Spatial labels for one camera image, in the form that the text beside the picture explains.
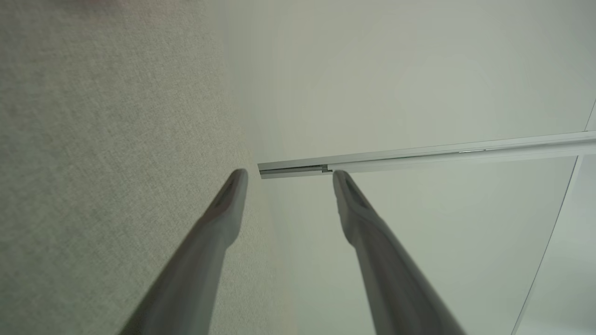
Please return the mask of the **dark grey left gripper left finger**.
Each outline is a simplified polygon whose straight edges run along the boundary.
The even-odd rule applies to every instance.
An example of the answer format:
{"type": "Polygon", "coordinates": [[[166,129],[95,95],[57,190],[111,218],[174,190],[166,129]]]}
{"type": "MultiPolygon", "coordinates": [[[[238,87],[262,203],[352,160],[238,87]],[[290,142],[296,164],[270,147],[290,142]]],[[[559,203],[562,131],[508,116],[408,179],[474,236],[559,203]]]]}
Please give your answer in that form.
{"type": "Polygon", "coordinates": [[[122,335],[206,335],[226,250],[241,227],[248,187],[234,170],[153,282],[122,335]]]}

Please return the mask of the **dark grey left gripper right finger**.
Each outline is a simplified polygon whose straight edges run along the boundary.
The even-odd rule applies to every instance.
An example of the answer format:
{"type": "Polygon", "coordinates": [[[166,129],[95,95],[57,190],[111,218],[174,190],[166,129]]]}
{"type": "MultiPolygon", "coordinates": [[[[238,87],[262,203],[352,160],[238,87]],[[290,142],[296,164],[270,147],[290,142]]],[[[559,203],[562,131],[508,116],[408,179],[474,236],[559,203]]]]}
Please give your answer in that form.
{"type": "Polygon", "coordinates": [[[355,248],[375,332],[379,335],[463,335],[415,261],[352,177],[333,173],[345,238],[355,248]]]}

